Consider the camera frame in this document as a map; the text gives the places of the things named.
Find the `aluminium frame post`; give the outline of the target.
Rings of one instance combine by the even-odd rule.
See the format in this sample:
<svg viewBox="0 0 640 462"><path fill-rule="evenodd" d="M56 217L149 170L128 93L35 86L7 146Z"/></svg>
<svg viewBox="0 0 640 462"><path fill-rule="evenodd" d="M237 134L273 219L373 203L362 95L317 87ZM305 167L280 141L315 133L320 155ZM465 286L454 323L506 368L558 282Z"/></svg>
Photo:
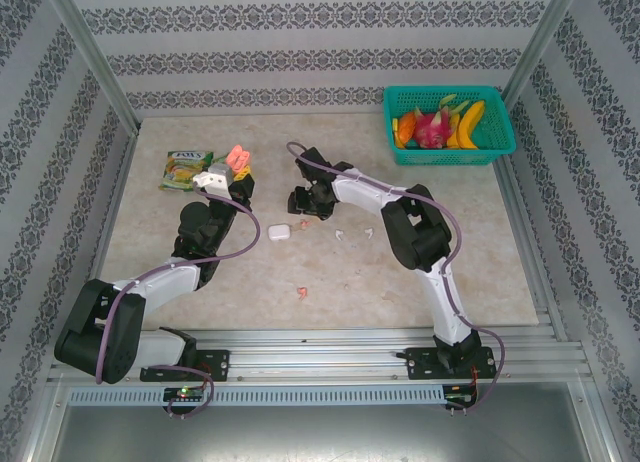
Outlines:
<svg viewBox="0 0 640 462"><path fill-rule="evenodd" d="M106 56L74 0L50 0L84 61L104 91L111 107L129 135L137 136L141 122L135 114Z"/></svg>
<svg viewBox="0 0 640 462"><path fill-rule="evenodd" d="M502 91L502 99L508 110L516 104L530 74L544 54L559 24L574 0L550 0L531 39L519 59L513 74Z"/></svg>

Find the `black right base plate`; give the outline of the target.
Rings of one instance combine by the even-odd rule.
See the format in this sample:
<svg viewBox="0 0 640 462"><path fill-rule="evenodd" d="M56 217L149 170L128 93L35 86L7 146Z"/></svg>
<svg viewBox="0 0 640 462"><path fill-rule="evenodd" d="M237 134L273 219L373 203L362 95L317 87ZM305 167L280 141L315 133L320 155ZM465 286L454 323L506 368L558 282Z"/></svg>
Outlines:
<svg viewBox="0 0 640 462"><path fill-rule="evenodd" d="M448 367L435 347L407 348L397 353L406 362L410 380L491 379L496 375L497 362L489 347L481 347L475 354L453 361Z"/></svg>

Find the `grey metal sheet panel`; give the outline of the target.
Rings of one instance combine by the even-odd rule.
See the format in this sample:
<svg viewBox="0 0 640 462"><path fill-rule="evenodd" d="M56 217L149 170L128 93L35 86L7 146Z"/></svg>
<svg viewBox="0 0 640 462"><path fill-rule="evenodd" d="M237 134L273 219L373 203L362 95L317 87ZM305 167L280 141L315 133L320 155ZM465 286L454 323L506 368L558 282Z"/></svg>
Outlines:
<svg viewBox="0 0 640 462"><path fill-rule="evenodd" d="M73 407L52 462L591 462L565 411L453 417L418 406Z"/></svg>

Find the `green Fox's candy bag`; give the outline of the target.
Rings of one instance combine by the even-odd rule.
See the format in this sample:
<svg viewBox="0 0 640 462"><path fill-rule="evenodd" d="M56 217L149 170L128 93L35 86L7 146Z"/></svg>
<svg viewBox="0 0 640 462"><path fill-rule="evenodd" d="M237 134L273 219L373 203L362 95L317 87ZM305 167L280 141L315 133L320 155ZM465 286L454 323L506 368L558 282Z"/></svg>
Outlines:
<svg viewBox="0 0 640 462"><path fill-rule="evenodd" d="M213 152L201 150L178 150L167 154L163 176L159 185L162 190L193 190L194 176L206 171L213 160Z"/></svg>

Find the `teal plastic basket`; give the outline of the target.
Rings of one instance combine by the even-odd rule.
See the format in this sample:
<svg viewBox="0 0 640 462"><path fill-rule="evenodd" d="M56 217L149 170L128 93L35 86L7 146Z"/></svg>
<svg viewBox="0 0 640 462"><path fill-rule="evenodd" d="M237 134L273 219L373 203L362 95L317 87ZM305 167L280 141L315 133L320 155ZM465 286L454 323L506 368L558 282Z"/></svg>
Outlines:
<svg viewBox="0 0 640 462"><path fill-rule="evenodd" d="M441 99L453 94L453 102L483 101L485 111L470 134L474 149L422 149L411 143L407 149L395 145L392 120L419 108L432 113ZM516 149L515 135L507 108L499 91L491 86L436 85L389 86L384 89L382 106L386 133L393 157L398 165L488 165Z"/></svg>

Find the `pink dragon fruit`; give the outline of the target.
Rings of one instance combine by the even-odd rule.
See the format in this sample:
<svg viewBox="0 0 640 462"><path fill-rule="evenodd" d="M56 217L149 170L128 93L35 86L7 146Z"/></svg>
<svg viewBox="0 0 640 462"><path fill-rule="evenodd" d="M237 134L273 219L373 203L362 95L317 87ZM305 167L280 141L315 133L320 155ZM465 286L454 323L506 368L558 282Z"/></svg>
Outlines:
<svg viewBox="0 0 640 462"><path fill-rule="evenodd" d="M453 106L455 94L442 98L435 112L424 114L415 107L415 127L412 138L421 149L458 149L456 131L463 110L470 101L465 100Z"/></svg>

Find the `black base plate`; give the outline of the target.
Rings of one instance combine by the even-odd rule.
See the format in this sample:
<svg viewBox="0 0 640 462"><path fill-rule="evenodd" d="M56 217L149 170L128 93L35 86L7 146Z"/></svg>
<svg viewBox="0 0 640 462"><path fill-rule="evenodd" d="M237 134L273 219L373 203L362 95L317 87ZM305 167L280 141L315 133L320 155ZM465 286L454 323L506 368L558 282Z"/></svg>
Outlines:
<svg viewBox="0 0 640 462"><path fill-rule="evenodd" d="M406 362L410 380L491 379L496 375L497 362L489 347L481 347L475 354L453 361L448 367L435 347L407 348L397 353Z"/></svg>
<svg viewBox="0 0 640 462"><path fill-rule="evenodd" d="M214 382L225 382L230 366L230 352L227 350L199 350L194 356L182 357L178 366L190 367L208 373ZM184 370L143 368L140 371L142 382L203 382L198 374Z"/></svg>

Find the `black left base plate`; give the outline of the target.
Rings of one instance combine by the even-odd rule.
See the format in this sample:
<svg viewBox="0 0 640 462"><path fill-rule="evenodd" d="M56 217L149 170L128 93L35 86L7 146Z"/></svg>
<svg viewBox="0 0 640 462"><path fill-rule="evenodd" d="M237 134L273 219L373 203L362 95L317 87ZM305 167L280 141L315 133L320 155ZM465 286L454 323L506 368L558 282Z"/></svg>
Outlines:
<svg viewBox="0 0 640 462"><path fill-rule="evenodd" d="M190 367L208 373L214 382L225 382L230 366L230 352L227 350L199 350L194 356L182 357L178 366ZM143 368L140 371L142 382L203 382L198 374L184 370Z"/></svg>

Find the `pink earbud charging case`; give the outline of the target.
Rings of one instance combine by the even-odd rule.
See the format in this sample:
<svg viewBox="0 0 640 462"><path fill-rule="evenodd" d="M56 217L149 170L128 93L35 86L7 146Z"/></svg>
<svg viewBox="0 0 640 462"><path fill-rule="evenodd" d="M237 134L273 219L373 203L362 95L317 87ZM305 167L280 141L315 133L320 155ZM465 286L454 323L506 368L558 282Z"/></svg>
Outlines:
<svg viewBox="0 0 640 462"><path fill-rule="evenodd" d="M235 145L227 154L225 163L235 172L239 172L250 164L250 152L240 144Z"/></svg>

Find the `yellow banana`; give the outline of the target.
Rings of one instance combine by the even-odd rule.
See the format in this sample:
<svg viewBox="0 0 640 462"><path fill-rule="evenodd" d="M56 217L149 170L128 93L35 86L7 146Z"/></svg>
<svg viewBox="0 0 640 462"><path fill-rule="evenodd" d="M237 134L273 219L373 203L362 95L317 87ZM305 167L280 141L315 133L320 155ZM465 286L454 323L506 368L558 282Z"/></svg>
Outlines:
<svg viewBox="0 0 640 462"><path fill-rule="evenodd" d="M477 150L472 134L484 116L486 102L464 101L450 111L451 134L446 142L447 149Z"/></svg>

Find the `aluminium side rail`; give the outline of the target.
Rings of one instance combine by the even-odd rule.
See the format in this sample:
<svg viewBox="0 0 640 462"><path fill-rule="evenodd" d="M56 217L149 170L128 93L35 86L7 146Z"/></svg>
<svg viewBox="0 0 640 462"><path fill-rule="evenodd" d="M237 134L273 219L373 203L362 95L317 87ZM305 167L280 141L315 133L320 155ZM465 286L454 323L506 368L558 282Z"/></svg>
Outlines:
<svg viewBox="0 0 640 462"><path fill-rule="evenodd" d="M534 306L548 315L556 339L567 342L570 338L562 322L510 159L499 158L493 163L493 168Z"/></svg>
<svg viewBox="0 0 640 462"><path fill-rule="evenodd" d="M109 196L106 211L101 219L101 226L98 233L96 245L92 258L89 262L89 269L86 273L85 282L97 278L101 274L104 260L111 239L111 234L117 218L120 201L126 185L126 180L130 171L133 154L136 148L138 134L135 133L127 139L119 159L119 166L114 180L114 184Z"/></svg>

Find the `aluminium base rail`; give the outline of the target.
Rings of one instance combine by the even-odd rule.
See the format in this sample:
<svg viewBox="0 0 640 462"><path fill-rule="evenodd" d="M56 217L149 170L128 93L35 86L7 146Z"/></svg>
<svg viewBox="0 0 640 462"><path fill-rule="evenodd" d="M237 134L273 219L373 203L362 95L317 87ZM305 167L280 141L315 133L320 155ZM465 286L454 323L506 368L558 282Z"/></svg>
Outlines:
<svg viewBox="0 0 640 462"><path fill-rule="evenodd" d="M483 340L493 351L504 347L504 383L568 382L592 371L583 346L558 338L549 320L537 326L496 328L499 341ZM429 328L326 330L193 330L199 347L230 353L231 385L382 384L407 378L398 353L431 347Z"/></svg>

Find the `orange mango fruit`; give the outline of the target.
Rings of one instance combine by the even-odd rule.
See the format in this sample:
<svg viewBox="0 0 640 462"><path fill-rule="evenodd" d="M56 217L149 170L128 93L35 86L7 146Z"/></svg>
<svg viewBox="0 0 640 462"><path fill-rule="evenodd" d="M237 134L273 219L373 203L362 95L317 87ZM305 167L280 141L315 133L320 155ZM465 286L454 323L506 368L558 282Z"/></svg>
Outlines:
<svg viewBox="0 0 640 462"><path fill-rule="evenodd" d="M402 146L405 146L413 137L416 123L417 119L414 112L408 112L398 120L397 139Z"/></svg>

